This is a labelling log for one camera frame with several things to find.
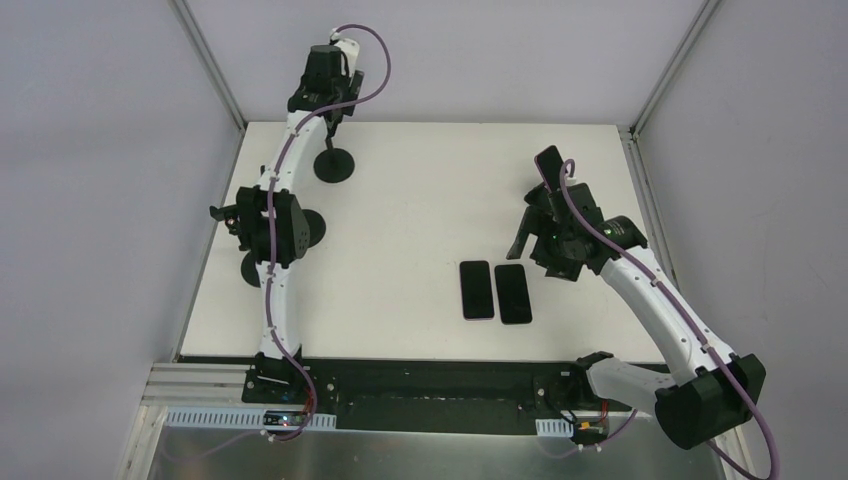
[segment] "white wall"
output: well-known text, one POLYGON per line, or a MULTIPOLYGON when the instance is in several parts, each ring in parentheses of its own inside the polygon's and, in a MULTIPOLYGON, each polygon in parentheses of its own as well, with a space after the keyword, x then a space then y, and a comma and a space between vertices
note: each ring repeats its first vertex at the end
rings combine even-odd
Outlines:
POLYGON ((846 24, 844 0, 725 2, 641 143, 683 292, 766 366, 787 479, 845 476, 846 24))
MULTIPOLYGON (((356 22, 383 35, 394 71, 357 119, 629 124, 701 0, 189 3, 249 120, 284 119, 309 47, 356 22)), ((354 35, 371 91, 382 53, 354 35)))
POLYGON ((112 478, 237 132, 164 1, 0 7, 0 478, 112 478))

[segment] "white table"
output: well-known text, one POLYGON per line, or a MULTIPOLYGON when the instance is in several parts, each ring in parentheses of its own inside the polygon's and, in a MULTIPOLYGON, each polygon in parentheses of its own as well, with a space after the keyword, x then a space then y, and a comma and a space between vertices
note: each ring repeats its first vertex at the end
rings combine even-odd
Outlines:
MULTIPOLYGON (((283 123, 251 123, 227 196, 253 185, 272 160, 283 123)), ((533 321, 463 319, 458 265, 504 258, 540 182, 536 153, 551 144, 577 161, 606 217, 644 231, 614 126, 345 122, 335 144, 356 170, 343 183, 310 171, 296 194, 327 234, 303 262, 298 316, 307 357, 558 361, 597 350, 627 361, 662 356, 615 292, 584 270, 576 283, 544 277, 524 260, 533 321)), ((262 334, 260 290, 241 278, 238 240, 219 224, 181 354, 252 356, 262 334)))

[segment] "gray floor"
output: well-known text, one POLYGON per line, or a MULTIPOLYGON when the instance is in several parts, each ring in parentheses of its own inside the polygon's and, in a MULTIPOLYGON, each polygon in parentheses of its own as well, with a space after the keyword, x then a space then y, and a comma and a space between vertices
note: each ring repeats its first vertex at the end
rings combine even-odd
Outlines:
POLYGON ((170 479, 722 479, 706 447, 680 450, 650 420, 639 419, 599 454, 549 455, 573 448, 565 439, 383 432, 309 432, 286 444, 258 433, 193 462, 172 457, 204 452, 234 430, 167 429, 151 480, 170 479))

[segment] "gray wall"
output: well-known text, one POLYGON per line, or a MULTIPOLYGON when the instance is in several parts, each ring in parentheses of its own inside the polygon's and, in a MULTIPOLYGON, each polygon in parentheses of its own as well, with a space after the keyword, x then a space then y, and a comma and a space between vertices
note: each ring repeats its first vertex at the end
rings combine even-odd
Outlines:
POLYGON ((237 132, 167 3, 0 7, 0 478, 111 478, 237 132))
POLYGON ((846 24, 844 0, 725 2, 642 136, 684 294, 766 365, 784 478, 845 475, 846 24))
MULTIPOLYGON (((249 120, 283 120, 307 48, 358 22, 384 36, 394 80, 372 121, 635 120, 701 0, 191 0, 249 120)), ((362 41, 363 91, 382 79, 362 41)))

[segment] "round black base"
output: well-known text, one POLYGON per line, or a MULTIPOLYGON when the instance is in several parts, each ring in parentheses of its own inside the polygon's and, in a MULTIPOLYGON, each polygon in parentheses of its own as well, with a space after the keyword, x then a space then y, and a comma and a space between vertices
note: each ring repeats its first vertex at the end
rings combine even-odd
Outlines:
POLYGON ((327 233, 327 222, 315 210, 304 210, 303 216, 306 217, 306 222, 309 224, 309 246, 314 247, 327 233))
POLYGON ((327 183, 339 183, 353 175, 353 155, 340 148, 324 150, 315 157, 315 176, 327 183))
POLYGON ((252 252, 247 252, 241 261, 241 278, 252 287, 259 288, 259 272, 256 271, 256 260, 252 252))

